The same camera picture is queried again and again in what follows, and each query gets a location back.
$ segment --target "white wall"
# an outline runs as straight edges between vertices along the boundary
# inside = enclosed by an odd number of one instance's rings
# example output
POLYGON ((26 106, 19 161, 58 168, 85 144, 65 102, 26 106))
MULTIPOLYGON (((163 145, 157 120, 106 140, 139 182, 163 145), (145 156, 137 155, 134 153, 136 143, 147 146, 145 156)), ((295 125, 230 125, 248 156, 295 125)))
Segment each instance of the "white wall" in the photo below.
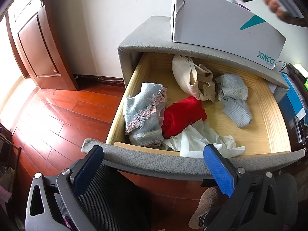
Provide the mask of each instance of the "white wall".
MULTIPOLYGON (((73 73, 122 77, 117 46, 150 16, 170 16, 171 0, 51 0, 64 53, 73 73)), ((308 29, 285 24, 263 1, 245 6, 286 38, 280 60, 308 69, 308 29)))

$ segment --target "gray sock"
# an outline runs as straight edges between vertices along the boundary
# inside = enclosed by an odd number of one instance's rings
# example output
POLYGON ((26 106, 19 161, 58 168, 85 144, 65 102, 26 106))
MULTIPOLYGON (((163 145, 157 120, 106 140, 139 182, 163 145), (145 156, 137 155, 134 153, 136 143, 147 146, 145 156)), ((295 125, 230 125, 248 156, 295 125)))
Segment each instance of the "gray sock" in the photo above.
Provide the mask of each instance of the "gray sock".
POLYGON ((239 75, 224 74, 215 78, 218 86, 218 101, 223 97, 247 100, 248 88, 239 75))
POLYGON ((223 112, 238 126, 246 127, 252 122, 252 115, 246 101, 224 97, 221 100, 223 112))

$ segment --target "slipper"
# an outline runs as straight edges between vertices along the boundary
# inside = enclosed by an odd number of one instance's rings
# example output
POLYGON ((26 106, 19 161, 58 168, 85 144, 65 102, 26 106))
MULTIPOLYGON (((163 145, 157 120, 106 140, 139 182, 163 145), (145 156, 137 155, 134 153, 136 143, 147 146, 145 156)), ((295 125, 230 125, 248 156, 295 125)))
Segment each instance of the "slipper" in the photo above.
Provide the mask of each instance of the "slipper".
POLYGON ((205 192, 200 198, 197 210, 194 212, 188 223, 188 226, 190 228, 192 229, 204 228, 199 225, 200 217, 208 213, 212 209, 212 207, 217 206, 218 194, 219 194, 218 192, 219 192, 218 189, 215 187, 210 187, 207 190, 205 190, 205 192))

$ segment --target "hand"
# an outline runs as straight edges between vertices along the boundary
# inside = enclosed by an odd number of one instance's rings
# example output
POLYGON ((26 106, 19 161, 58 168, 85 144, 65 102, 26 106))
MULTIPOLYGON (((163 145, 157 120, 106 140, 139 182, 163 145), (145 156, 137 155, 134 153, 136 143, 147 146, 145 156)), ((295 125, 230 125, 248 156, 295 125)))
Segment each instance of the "hand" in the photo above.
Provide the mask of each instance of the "hand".
POLYGON ((279 6, 277 0, 264 0, 264 2, 280 20, 296 26, 308 27, 308 24, 304 18, 293 18, 288 13, 284 12, 282 7, 279 6))
POLYGON ((279 6, 277 0, 264 0, 265 4, 268 5, 269 9, 277 14, 277 17, 286 22, 291 23, 291 18, 283 11, 283 9, 279 6))

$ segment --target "red cloth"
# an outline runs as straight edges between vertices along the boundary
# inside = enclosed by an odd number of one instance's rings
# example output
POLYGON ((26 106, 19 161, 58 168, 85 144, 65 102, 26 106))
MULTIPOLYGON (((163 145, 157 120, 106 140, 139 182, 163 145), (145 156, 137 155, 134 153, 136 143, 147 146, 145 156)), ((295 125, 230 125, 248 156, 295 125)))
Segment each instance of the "red cloth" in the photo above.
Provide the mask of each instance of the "red cloth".
POLYGON ((165 109, 164 122, 161 126, 163 137, 169 139, 181 133, 188 125, 200 119, 207 118, 202 101, 190 96, 182 101, 172 104, 165 109))

